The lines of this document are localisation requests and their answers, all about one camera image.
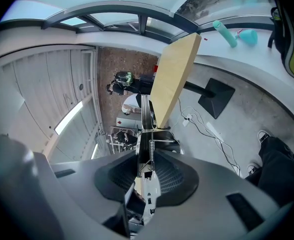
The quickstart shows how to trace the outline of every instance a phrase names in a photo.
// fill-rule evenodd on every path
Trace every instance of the shoe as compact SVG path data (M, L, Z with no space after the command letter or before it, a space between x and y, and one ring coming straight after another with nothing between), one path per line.
M258 132L257 136L258 136L258 140L259 140L260 144L262 144L264 140L266 140L268 137L270 137L272 135L265 130L260 130Z
M251 162L247 166L247 172L249 175L251 175L259 168L260 168L259 164L255 163L255 162Z

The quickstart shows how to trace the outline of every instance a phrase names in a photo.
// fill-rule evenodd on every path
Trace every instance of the metal spring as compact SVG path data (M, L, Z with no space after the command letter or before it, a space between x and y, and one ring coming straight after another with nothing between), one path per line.
M155 155L155 141L153 139L149 140L149 158L151 162L154 162Z

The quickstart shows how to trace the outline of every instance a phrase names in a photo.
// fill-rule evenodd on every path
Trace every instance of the brown wall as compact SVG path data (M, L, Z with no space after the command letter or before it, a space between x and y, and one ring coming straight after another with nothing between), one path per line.
M152 75L158 57L147 53L120 48L98 48L98 95L103 127L107 134L110 126L116 125L116 117L128 95L109 95L105 91L107 84L114 79L118 71L131 71L138 77L141 74Z

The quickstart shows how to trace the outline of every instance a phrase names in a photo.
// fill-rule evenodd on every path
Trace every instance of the power outlet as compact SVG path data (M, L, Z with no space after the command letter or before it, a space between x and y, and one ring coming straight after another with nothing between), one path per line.
M188 114L186 118L189 119L189 120L192 120L192 119L193 119L193 115ZM189 123L190 123L190 121L188 121L188 120L184 120L184 121L182 122L182 125L183 125L184 127L186 127Z

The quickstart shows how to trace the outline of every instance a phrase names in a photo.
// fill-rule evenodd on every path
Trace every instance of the ceiling light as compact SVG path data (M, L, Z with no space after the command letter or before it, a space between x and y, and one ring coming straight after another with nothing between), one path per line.
M79 110L83 107L83 103L79 102L69 113L60 121L60 123L55 128L55 131L58 135L62 133L66 125L73 119Z
M94 159L94 156L96 154L97 148L98 148L98 144L96 144L95 148L93 149L91 159Z

